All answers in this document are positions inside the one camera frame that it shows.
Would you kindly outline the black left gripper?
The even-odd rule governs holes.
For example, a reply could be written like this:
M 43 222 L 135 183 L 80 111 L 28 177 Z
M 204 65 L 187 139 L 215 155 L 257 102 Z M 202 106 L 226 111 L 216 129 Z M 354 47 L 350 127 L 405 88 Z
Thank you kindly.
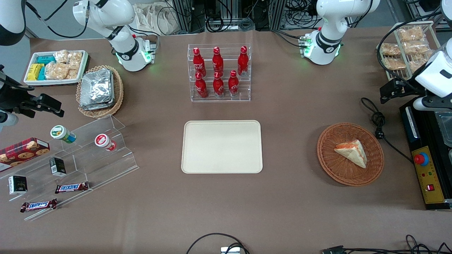
M 380 103 L 385 104 L 393 98 L 412 95 L 424 96 L 425 88 L 413 78 L 408 80 L 394 78 L 380 88 Z

